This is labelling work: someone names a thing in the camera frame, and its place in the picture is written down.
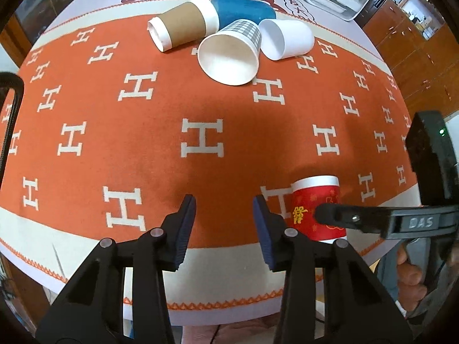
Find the person's hand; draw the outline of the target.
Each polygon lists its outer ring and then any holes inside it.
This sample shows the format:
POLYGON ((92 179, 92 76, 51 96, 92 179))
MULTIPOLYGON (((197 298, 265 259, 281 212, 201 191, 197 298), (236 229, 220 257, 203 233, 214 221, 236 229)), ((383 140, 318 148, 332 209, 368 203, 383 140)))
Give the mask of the person's hand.
POLYGON ((421 283, 422 271, 409 262, 404 244, 397 254, 398 301, 406 311, 414 311, 427 295, 427 288, 421 283))

